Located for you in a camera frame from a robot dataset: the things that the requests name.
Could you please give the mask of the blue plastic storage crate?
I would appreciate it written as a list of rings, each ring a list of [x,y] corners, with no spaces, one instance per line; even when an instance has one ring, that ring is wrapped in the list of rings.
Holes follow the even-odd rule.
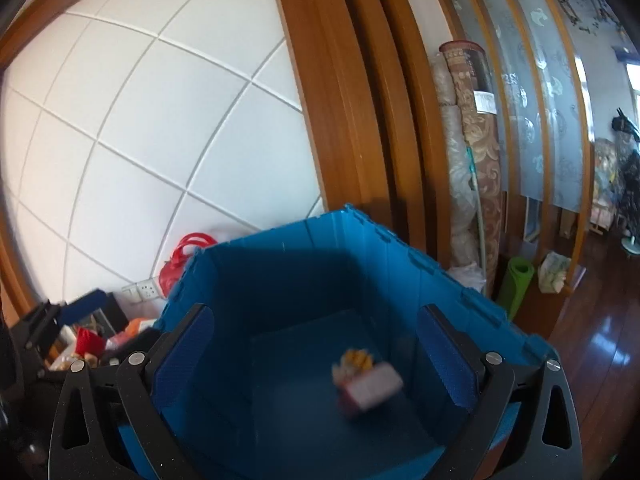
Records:
[[[554,350],[430,257],[352,208],[196,252],[155,328],[202,304],[212,336],[162,415],[204,479],[421,479],[471,415],[419,341],[434,304],[483,352],[540,365]],[[367,349],[404,388],[338,405],[332,365]]]

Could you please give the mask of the green rolled yoga mat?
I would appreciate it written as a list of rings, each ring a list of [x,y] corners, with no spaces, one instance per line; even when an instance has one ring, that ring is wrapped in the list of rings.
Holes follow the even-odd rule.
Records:
[[[508,261],[497,304],[506,310],[510,321],[518,313],[534,273],[534,266],[523,257],[512,257]]]

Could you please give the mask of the small pink white box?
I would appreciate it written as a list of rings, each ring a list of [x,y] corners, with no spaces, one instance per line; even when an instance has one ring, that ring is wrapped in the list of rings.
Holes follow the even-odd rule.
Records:
[[[338,405],[349,415],[360,414],[390,400],[404,381],[390,363],[377,361],[367,349],[348,349],[332,365]]]

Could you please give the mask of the red plastic toy case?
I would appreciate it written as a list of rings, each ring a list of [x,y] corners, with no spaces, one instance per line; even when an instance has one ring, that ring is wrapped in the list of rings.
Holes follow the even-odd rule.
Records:
[[[204,232],[193,232],[186,234],[178,241],[177,246],[172,251],[169,259],[160,269],[157,283],[164,298],[168,298],[171,289],[180,281],[183,270],[189,262],[194,252],[200,248],[207,248],[217,244],[217,241]]]

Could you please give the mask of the white wall power sockets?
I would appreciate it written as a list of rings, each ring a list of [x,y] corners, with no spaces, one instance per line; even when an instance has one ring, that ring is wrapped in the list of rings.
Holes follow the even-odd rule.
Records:
[[[140,304],[140,302],[160,298],[162,294],[154,278],[149,278],[148,280],[125,286],[122,289],[122,296],[124,296],[130,304]]]

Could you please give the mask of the rolled patterned carpet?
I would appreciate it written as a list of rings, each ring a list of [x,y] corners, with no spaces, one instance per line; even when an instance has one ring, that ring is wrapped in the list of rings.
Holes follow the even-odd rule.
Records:
[[[497,105],[489,81],[486,53],[476,42],[442,44],[431,58],[436,96],[446,141],[450,195],[451,264],[457,274],[473,273],[482,291],[476,201],[466,146],[473,150],[485,223],[488,296],[494,287],[500,232],[502,188]]]

